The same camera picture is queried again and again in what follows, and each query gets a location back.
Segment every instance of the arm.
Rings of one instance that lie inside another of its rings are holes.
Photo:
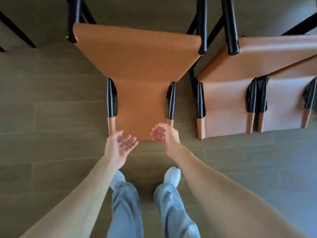
[[[89,238],[114,173],[138,144],[122,133],[108,137],[105,155],[89,175],[21,238]]]
[[[158,124],[152,136],[179,166],[217,236],[305,237],[263,199],[195,157],[168,124]]]

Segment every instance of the gray pants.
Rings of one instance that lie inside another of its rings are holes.
[[[197,225],[185,211],[174,185],[160,184],[154,192],[154,203],[161,215],[165,238],[199,238]],[[136,188],[120,181],[112,196],[112,222],[108,238],[143,238],[141,204]]]

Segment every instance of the wooden floor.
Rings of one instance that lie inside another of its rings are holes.
[[[86,0],[97,23],[184,33],[195,0]],[[221,15],[208,0],[208,30]],[[235,0],[239,35],[278,36],[316,12],[315,0]],[[65,40],[65,0],[0,0],[1,11],[38,46],[0,23],[0,237],[17,238],[66,197],[102,156],[107,138],[106,78]],[[198,64],[224,44],[223,31]],[[197,139],[189,77],[176,85],[175,128],[209,166],[269,202],[309,237],[317,237],[317,116],[308,129]],[[161,146],[141,141],[122,168],[140,193],[144,236],[163,237],[152,203],[174,165]],[[182,178],[178,190],[201,237],[212,227]],[[92,238],[106,237],[111,192]]]

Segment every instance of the person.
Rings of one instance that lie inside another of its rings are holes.
[[[200,237],[176,189],[180,171],[217,237],[306,237],[264,200],[195,157],[168,124],[156,125],[151,135],[179,167],[168,169],[164,183],[154,192],[166,238]],[[109,136],[105,155],[89,175],[21,237],[88,238],[109,186],[113,189],[113,219],[107,237],[143,237],[137,190],[118,171],[137,144],[135,137],[124,137],[123,131]]]

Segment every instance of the person's right arm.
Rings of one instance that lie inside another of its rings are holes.
[[[152,136],[179,166],[218,237],[306,237],[263,199],[195,157],[168,124],[158,124]]]

